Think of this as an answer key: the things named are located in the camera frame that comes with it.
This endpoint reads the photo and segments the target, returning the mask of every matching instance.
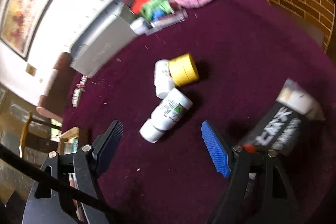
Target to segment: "gray box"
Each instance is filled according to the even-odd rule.
[[[130,28],[135,18],[130,9],[120,3],[86,38],[70,66],[89,78],[93,77],[119,50],[137,37]]]

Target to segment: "white bottle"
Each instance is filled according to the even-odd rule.
[[[165,131],[171,129],[192,105],[191,100],[173,88],[154,109],[151,118],[140,128],[140,135],[148,142],[157,142]]]
[[[162,59],[154,67],[155,94],[163,99],[175,87],[173,78],[169,74],[168,60]]]

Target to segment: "white wall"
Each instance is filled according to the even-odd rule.
[[[37,68],[35,77],[25,72],[27,62],[0,42],[0,83],[37,105],[59,54],[69,49],[110,1],[53,0],[36,32],[28,56],[28,63]]]

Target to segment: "brown sofa armrest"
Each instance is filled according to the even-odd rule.
[[[47,83],[47,88],[36,107],[36,111],[47,118],[62,122],[62,116],[67,105],[68,94],[75,75],[70,67],[72,57],[63,52],[53,68],[53,73]]]

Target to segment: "maroon table surface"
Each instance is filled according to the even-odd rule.
[[[302,218],[308,219],[336,171],[336,71],[331,61],[265,0],[215,0],[187,12],[186,21],[133,40],[89,79],[78,108],[66,108],[63,131],[87,128],[93,140],[114,119],[123,123],[124,136],[98,182],[124,223],[203,224],[227,179],[211,161],[202,122],[210,120],[236,142],[273,106],[291,78],[320,102],[327,118],[313,122],[294,152],[282,158]],[[154,64],[187,52],[200,80],[180,90],[193,108],[157,143],[149,143],[139,129],[160,102]],[[77,74],[71,93],[79,80]]]

